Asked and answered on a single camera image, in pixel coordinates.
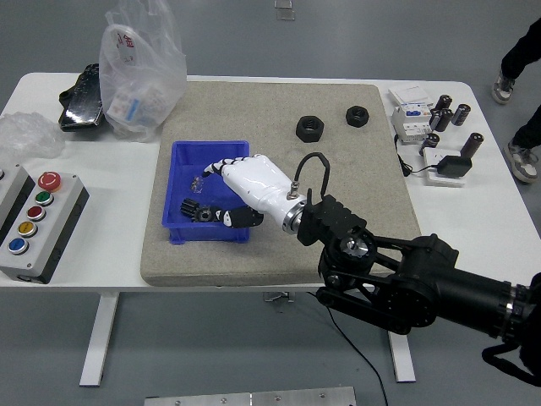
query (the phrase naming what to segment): robotic arm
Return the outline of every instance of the robotic arm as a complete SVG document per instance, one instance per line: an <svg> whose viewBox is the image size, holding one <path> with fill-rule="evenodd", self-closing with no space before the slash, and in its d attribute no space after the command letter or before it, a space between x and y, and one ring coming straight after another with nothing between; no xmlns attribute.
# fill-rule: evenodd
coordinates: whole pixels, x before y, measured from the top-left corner
<svg viewBox="0 0 541 406"><path fill-rule="evenodd" d="M325 166L317 204L312 203L311 189L307 196L298 193L302 166L313 156ZM429 326L439 316L501 337L503 344L485 349L483 359L541 387L541 273L529 288L513 287L456 269L458 251L436 234L411 241L374 236L365 220L325 195L329 171L322 154L309 154L291 181L267 156L257 155L209 165L203 176L220 174L248 206L270 214L284 231L295 233L301 244L323 243L318 272L325 286L316 297L324 306L398 334ZM398 250L402 259L396 261L379 249ZM390 274L371 275L374 263ZM497 357L519 347L529 372Z"/></svg>

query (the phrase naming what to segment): power adapter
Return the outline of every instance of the power adapter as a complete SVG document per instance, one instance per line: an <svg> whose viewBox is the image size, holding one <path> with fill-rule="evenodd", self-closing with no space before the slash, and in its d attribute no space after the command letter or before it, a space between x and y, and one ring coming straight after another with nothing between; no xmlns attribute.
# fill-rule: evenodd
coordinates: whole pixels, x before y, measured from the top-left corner
<svg viewBox="0 0 541 406"><path fill-rule="evenodd" d="M465 156L447 155L435 167L439 175L461 178L472 168L472 159Z"/></svg>

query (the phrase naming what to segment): wire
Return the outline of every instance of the wire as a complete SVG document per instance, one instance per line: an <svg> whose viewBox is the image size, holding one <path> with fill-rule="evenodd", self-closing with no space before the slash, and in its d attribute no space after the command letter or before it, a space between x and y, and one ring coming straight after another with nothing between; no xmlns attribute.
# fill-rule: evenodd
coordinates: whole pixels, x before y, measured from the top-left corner
<svg viewBox="0 0 541 406"><path fill-rule="evenodd" d="M321 199L323 199L323 196L325 195L325 191L327 190L327 184L329 183L329 175L331 174L331 165L327 158L325 158L325 155L323 155L321 152L311 152L307 156L305 156L302 161L298 164L297 171L295 172L295 178L294 181L298 181L298 178L301 175L301 170L303 169L304 163L306 161L314 156L317 156L323 166L325 167L325 174L323 175L323 182L321 184Z"/></svg>
<svg viewBox="0 0 541 406"><path fill-rule="evenodd" d="M311 294L312 296L314 296L315 298L317 298L317 296L311 292L307 292L307 294ZM361 351L357 348L357 346L355 346L355 344L352 342L352 340L349 339L349 337L346 335L345 332L342 331L342 329L338 326L338 324L336 323L335 321L335 318L334 316L332 315L331 313L331 309L329 309L328 307L325 307L327 309L327 311L329 312L329 316L331 317L331 320L332 320L332 324L335 325L336 329L340 332L340 334L342 335L342 337L347 341L347 343L353 348L353 350L361 356L362 359L364 359L364 361L369 365L369 367L372 369L372 371L375 373L375 375L378 377L378 381L380 382L380 387L381 387L381 392L383 393L383 399L385 401L385 406L389 406L389 401L387 400L387 393L385 392L385 387L383 386L383 380L381 379L381 375L380 373L378 372L378 370L375 369L374 365L369 361L368 358L366 358L366 356L361 353Z"/></svg>
<svg viewBox="0 0 541 406"><path fill-rule="evenodd" d="M437 165L428 165L427 167L424 167L423 169L419 169L418 171L414 171L413 167L411 165L408 165L402 160L402 157L400 154L398 154L398 147L396 146L396 143L398 141L398 134L395 135L395 148L396 148L396 154L398 155L398 161L400 163L400 168L402 169L402 173L404 174L404 178L408 177L412 173L419 173L422 171L425 171L426 169L429 169L431 167L437 167Z"/></svg>

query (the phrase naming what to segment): metal plate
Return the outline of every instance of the metal plate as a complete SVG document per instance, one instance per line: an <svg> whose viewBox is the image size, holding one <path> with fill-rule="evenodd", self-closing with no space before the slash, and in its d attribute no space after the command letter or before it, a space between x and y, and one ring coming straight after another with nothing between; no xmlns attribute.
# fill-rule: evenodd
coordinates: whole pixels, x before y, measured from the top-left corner
<svg viewBox="0 0 541 406"><path fill-rule="evenodd" d="M147 398L145 406L357 406L353 387Z"/></svg>
<svg viewBox="0 0 541 406"><path fill-rule="evenodd" d="M145 406L249 406L251 393L227 393L173 398L148 398Z"/></svg>

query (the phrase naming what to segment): black hex nut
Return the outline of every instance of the black hex nut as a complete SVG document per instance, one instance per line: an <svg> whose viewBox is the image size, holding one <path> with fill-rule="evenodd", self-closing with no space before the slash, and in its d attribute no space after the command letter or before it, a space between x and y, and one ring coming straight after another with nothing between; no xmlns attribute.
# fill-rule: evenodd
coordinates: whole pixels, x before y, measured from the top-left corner
<svg viewBox="0 0 541 406"><path fill-rule="evenodd" d="M346 121L353 127L363 127L369 121L369 117L369 112L364 107L353 106L346 111Z"/></svg>
<svg viewBox="0 0 541 406"><path fill-rule="evenodd" d="M315 116L304 116L297 123L297 137L302 142L318 142L323 134L323 122Z"/></svg>

